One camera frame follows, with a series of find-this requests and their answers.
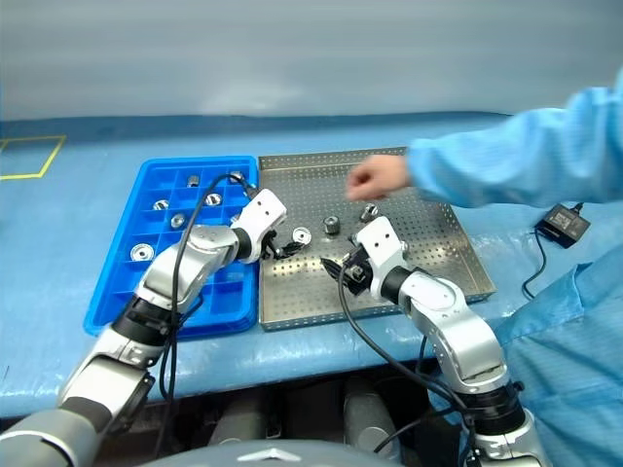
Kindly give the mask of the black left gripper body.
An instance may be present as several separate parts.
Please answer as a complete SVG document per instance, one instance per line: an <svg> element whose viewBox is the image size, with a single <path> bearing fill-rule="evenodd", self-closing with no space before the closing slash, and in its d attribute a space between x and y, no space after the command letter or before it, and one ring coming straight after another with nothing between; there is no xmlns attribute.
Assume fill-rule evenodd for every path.
<svg viewBox="0 0 623 467"><path fill-rule="evenodd" d="M275 244L276 231L269 230L262 239L261 259L280 260L282 258L281 248Z"/></svg>

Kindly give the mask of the person's bare hand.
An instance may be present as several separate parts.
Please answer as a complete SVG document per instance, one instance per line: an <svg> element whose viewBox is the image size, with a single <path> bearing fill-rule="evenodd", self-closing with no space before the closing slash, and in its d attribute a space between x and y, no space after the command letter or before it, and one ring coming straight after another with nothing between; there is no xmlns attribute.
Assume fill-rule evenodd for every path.
<svg viewBox="0 0 623 467"><path fill-rule="evenodd" d="M411 184L403 156L375 154L348 173L346 197L351 201L381 199Z"/></svg>

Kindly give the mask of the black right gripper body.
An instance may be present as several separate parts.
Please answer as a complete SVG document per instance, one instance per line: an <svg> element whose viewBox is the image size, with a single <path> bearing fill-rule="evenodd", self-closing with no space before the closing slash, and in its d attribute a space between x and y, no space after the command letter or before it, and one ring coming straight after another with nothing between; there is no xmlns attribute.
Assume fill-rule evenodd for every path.
<svg viewBox="0 0 623 467"><path fill-rule="evenodd" d="M369 255L362 246L357 246L343 258L345 269L345 287L358 296L370 288L373 272L369 263Z"/></svg>

